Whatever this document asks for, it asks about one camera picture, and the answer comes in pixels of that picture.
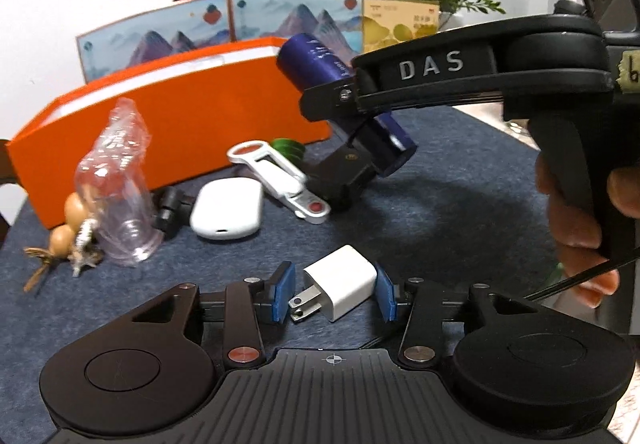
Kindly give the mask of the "person's right hand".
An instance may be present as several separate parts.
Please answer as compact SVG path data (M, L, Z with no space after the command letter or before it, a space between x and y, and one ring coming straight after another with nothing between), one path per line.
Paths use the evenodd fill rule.
M624 216L636 220L640 208L639 182L638 168L616 169L608 177L608 196L612 204ZM605 258L597 253L602 242L600 225L587 212L568 204L541 152L536 160L536 187L539 193L548 197L550 233L565 276L573 277L603 263ZM597 308L605 297L615 294L619 286L620 273L613 270L574 287L572 294L588 308Z

